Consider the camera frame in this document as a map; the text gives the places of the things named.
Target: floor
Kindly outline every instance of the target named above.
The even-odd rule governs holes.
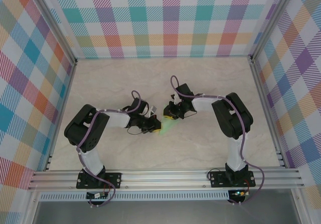
[[[50,170],[78,170],[75,147],[63,132],[87,103],[96,108],[120,109],[132,103],[135,89],[162,119],[171,100],[170,77],[187,83],[196,93],[227,95],[236,92],[254,118],[248,134],[246,159],[258,166],[278,166],[274,145],[247,58],[148,58],[80,60],[62,119]],[[106,169],[223,167],[227,138],[214,113],[199,112],[184,120],[166,120],[160,133],[129,135],[126,129],[105,129],[98,151]]]

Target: plaid wall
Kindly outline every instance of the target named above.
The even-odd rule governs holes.
[[[280,0],[274,0],[274,1],[273,1],[273,4],[272,4],[272,6],[271,6],[271,8],[270,8],[270,10],[269,10],[269,12],[268,12],[268,14],[266,15],[266,17],[265,17],[265,19],[264,19],[264,22],[263,22],[263,24],[262,24],[262,26],[261,26],[261,28],[260,28],[260,31],[259,31],[259,33],[257,34],[257,36],[256,36],[256,38],[255,38],[254,44],[253,44],[253,46],[252,46],[252,48],[251,48],[251,51],[249,52],[249,55],[252,55],[252,54],[253,54],[253,52],[254,52],[254,50],[255,50],[258,42],[260,41],[260,39],[261,39],[261,37],[262,37],[263,32],[265,31],[267,25],[268,25],[269,22],[270,22],[270,19],[271,19],[273,13],[274,13],[275,10],[276,10],[276,6],[277,6],[277,4],[279,3],[279,1],[280,1]]]
[[[321,0],[291,0],[258,61],[290,166],[321,217]]]
[[[17,223],[48,153],[71,63],[33,0],[0,0],[0,223]]]
[[[76,55],[99,58],[248,55],[273,0],[46,2]]]

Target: green object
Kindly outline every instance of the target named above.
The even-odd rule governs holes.
[[[167,133],[172,127],[174,127],[179,120],[171,120],[168,118],[165,118],[164,116],[162,117],[162,129],[159,132],[159,135],[164,135]]]

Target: aluminum rail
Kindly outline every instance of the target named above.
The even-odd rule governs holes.
[[[257,189],[262,182],[262,174],[257,169],[254,173]],[[293,189],[303,188],[303,180],[297,169],[284,167],[265,167],[264,189]],[[207,179],[209,169],[190,170],[107,170],[120,172],[121,187],[117,191],[146,191],[146,190],[233,190],[235,187],[211,188]],[[30,183],[30,191],[84,191],[76,189],[79,171],[45,171],[35,172]]]

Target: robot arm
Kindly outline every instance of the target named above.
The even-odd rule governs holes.
[[[184,95],[194,96],[186,83],[177,87],[176,90]],[[222,132],[228,137],[229,151],[225,165],[226,178],[232,185],[242,182],[248,175],[248,165],[242,160],[240,155],[243,133],[237,115],[225,100],[202,97],[204,96],[203,94],[197,95],[199,95],[199,97],[188,98],[182,97],[175,92],[175,94],[172,95],[174,101],[170,101],[169,105],[164,109],[164,116],[170,119],[184,119],[184,115],[188,111],[214,111]],[[226,98],[236,107],[242,117],[245,131],[249,132],[250,126],[253,124],[253,117],[244,103],[236,93],[230,93]]]
[[[123,110],[132,110],[137,107],[139,99],[135,98],[131,106],[123,108]],[[88,126],[92,121],[93,116],[97,113],[97,109],[93,106],[86,104],[69,125],[65,128],[64,135],[68,138],[70,144],[77,146],[87,133]],[[149,107],[146,101],[141,100],[137,110],[129,114],[119,111],[108,111],[99,113],[93,123],[92,129],[86,138],[83,145],[80,147],[79,154],[82,157],[82,164],[84,170],[88,169],[91,173],[100,178],[105,173],[105,167],[99,159],[97,144],[105,128],[119,127],[130,128],[137,126],[141,129],[142,133],[154,132],[160,130],[161,122],[156,118],[156,108]]]

